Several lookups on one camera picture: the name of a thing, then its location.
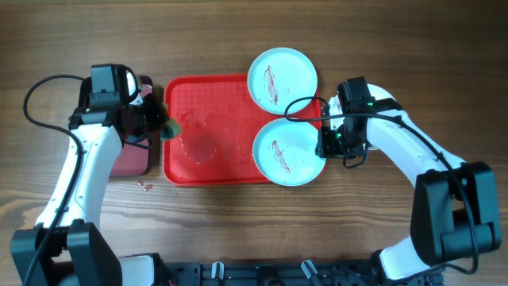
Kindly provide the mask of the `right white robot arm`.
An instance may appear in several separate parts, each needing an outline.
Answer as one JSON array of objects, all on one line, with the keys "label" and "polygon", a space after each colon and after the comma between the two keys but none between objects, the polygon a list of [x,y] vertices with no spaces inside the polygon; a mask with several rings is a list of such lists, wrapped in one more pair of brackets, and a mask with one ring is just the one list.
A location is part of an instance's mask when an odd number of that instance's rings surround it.
[{"label": "right white robot arm", "polygon": [[472,274],[479,256],[502,241],[495,175],[441,148],[394,99],[330,99],[316,152],[343,160],[367,158],[375,147],[414,187],[410,234],[371,255],[363,275],[371,284],[395,285],[443,268]]}]

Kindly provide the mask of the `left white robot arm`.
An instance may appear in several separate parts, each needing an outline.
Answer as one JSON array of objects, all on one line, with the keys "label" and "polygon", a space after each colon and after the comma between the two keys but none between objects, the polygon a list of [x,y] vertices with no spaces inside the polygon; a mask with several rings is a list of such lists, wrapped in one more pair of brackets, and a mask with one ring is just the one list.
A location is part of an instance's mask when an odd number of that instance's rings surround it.
[{"label": "left white robot arm", "polygon": [[69,118],[70,145],[55,191],[35,226],[14,233],[10,251],[24,285],[167,285],[156,253],[117,257],[99,231],[111,170],[127,138],[168,129],[167,105],[91,102]]}]

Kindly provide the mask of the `light blue plate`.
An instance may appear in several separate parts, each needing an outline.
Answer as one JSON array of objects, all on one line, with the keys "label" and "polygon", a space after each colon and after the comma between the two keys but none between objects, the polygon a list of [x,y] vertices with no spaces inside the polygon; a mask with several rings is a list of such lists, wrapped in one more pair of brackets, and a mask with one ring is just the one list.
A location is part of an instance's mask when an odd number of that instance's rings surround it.
[{"label": "light blue plate", "polygon": [[315,153],[318,129],[309,122],[279,118],[256,135],[252,157],[259,171],[271,182],[296,187],[321,174],[326,159]]},{"label": "light blue plate", "polygon": [[272,48],[252,62],[247,75],[254,103],[271,114],[295,114],[318,91],[318,74],[309,58],[292,48]]}]

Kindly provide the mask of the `white plate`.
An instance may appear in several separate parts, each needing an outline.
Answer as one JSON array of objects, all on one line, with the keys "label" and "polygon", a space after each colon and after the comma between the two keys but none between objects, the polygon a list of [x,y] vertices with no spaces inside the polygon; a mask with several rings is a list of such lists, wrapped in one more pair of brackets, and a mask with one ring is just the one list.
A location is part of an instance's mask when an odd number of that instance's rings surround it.
[{"label": "white plate", "polygon": [[[385,89],[376,86],[374,84],[368,83],[368,90],[370,91],[371,96],[375,100],[372,104],[372,112],[370,114],[377,114],[379,112],[391,109],[400,110],[402,108],[398,103],[396,103],[396,100],[394,99],[393,95],[391,95]],[[327,103],[327,106],[325,108],[325,114],[329,117],[328,120],[329,123],[332,124],[332,129],[337,129],[339,127],[339,124],[342,123],[341,117],[345,117],[347,115],[344,114],[341,109],[337,93]],[[370,114],[358,114],[358,115],[368,117]],[[374,146],[368,140],[367,143],[368,143],[368,151],[377,149],[377,147]]]}]

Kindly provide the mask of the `green yellow sponge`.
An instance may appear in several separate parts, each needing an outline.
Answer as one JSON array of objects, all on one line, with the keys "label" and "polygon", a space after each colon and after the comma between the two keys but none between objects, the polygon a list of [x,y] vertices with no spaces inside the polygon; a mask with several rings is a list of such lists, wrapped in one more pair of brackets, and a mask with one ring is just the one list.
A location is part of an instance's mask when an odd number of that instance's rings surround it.
[{"label": "green yellow sponge", "polygon": [[178,137],[182,132],[182,127],[173,118],[169,118],[160,129],[160,140],[170,141],[171,139]]}]

